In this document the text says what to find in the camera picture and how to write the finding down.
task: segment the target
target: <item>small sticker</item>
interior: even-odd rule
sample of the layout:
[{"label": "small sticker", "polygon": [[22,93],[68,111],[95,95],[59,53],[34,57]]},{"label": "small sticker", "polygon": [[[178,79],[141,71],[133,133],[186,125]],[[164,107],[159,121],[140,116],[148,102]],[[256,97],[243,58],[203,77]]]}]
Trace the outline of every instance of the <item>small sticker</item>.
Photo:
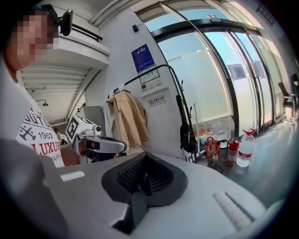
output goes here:
[{"label": "small sticker", "polygon": [[159,96],[156,96],[154,98],[151,98],[151,99],[148,100],[148,103],[149,103],[150,107],[165,103],[165,96],[164,95],[159,95]]},{"label": "small sticker", "polygon": [[146,92],[148,88],[146,87],[146,84],[141,85],[142,92]]}]

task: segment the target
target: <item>plastic bottle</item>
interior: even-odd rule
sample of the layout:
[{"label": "plastic bottle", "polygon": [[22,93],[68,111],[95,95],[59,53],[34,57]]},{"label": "plastic bottle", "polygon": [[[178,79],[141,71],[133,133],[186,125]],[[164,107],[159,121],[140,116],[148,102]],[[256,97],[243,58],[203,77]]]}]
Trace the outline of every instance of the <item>plastic bottle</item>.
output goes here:
[{"label": "plastic bottle", "polygon": [[212,157],[212,160],[214,161],[216,161],[216,160],[218,160],[218,154],[217,153],[214,153],[214,155],[213,155],[213,157]]},{"label": "plastic bottle", "polygon": [[256,143],[255,138],[251,135],[251,131],[243,131],[245,135],[241,138],[236,162],[240,167],[247,167],[250,164]]}]

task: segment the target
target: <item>wall lamp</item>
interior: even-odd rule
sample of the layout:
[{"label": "wall lamp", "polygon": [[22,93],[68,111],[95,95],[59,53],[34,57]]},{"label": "wall lamp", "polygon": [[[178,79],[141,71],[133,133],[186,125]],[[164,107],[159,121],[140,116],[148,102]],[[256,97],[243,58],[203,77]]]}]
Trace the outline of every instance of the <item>wall lamp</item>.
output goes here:
[{"label": "wall lamp", "polygon": [[47,102],[46,102],[45,99],[38,99],[38,100],[36,100],[36,102],[37,102],[37,101],[45,101],[45,103],[43,103],[43,106],[48,106],[48,104],[47,104]]}]

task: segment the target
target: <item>white label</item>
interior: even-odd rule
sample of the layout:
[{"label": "white label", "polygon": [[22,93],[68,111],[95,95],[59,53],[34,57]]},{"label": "white label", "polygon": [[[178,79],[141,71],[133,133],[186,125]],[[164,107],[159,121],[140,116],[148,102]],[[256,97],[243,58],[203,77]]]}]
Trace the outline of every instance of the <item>white label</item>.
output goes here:
[{"label": "white label", "polygon": [[[140,71],[138,74],[141,75],[142,73],[144,73],[150,69],[153,69],[155,67],[156,67],[156,65],[150,66],[149,68],[146,68],[145,70]],[[160,77],[158,70],[153,70],[153,71],[147,73],[146,75],[140,77],[140,83],[144,84],[144,83],[147,83],[150,80],[156,79],[158,77]]]},{"label": "white label", "polygon": [[148,103],[149,103],[150,107],[165,103],[165,96],[164,95],[159,95],[159,96],[156,96],[154,98],[151,98],[151,99],[148,100]]},{"label": "white label", "polygon": [[73,173],[68,173],[68,174],[61,174],[60,177],[61,179],[65,182],[65,181],[69,181],[69,180],[73,180],[76,178],[80,178],[85,176],[85,174],[82,171],[77,171],[77,172],[73,172]]}]

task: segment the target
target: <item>door frame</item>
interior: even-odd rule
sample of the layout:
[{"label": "door frame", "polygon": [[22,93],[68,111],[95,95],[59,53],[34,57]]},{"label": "door frame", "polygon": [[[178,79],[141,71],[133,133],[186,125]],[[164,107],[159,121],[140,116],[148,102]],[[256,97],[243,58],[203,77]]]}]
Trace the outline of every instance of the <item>door frame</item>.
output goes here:
[{"label": "door frame", "polygon": [[[177,10],[171,8],[167,4],[159,2],[159,5],[166,12],[176,15],[182,21],[178,22],[178,23],[171,24],[169,26],[166,26],[166,27],[163,27],[160,29],[157,29],[155,31],[152,31],[151,35],[153,36],[153,38],[155,39],[157,44],[159,42],[176,37],[178,35],[182,35],[182,34],[186,34],[186,33],[196,33],[199,40],[204,44],[206,49],[211,53],[211,57],[214,60],[216,66],[219,70],[219,73],[221,74],[222,78],[224,79],[224,85],[226,86],[226,91],[228,91],[228,94],[229,94],[230,111],[231,111],[232,119],[234,121],[234,128],[231,129],[232,137],[239,136],[239,127],[240,127],[240,125],[239,125],[239,109],[238,109],[235,89],[233,86],[232,79],[231,79],[229,72],[226,68],[226,65],[224,64],[223,59],[221,58],[218,50],[215,48],[215,46],[212,44],[212,42],[208,39],[208,37],[205,36],[203,33],[227,31],[229,34],[231,34],[232,39],[235,39],[235,37],[232,35],[231,32],[246,34],[246,36],[252,43],[253,47],[255,48],[255,50],[261,60],[261,63],[265,70],[265,74],[269,81],[270,92],[271,92],[271,104],[272,104],[272,122],[269,125],[267,125],[267,127],[272,124],[275,124],[276,123],[276,115],[274,113],[275,113],[276,105],[275,105],[275,92],[274,92],[273,82],[270,78],[269,69],[265,62],[265,58],[261,54],[257,44],[254,42],[253,39],[250,38],[250,33],[261,36],[261,33],[258,31],[258,28],[256,28],[255,26],[246,24],[246,23],[230,21],[230,20],[226,20],[226,19],[224,21],[221,20],[221,22],[212,22],[209,19],[189,20],[186,17],[184,17],[181,13],[179,13]],[[262,102],[263,102],[263,96],[261,99],[260,90],[259,90],[259,87],[262,90],[261,84],[260,84],[258,75],[256,75],[256,72],[255,72],[256,69],[253,69],[250,66],[250,59],[246,56],[246,52],[245,52],[245,51],[247,51],[246,48],[244,46],[242,46],[241,41],[240,41],[241,44],[238,43],[237,40],[234,40],[234,41],[235,41],[236,45],[238,46],[238,48],[240,49],[240,51],[242,52],[242,54],[244,56],[244,62],[246,65],[248,65],[248,68],[249,68],[249,74],[253,78],[255,100],[257,102],[256,130],[257,130],[257,133],[259,133],[259,132],[265,130],[265,124],[263,124],[263,127],[261,127],[262,120],[264,122],[264,112],[265,112],[265,110],[264,110],[263,111],[263,119],[262,119],[261,107],[262,107]]]}]

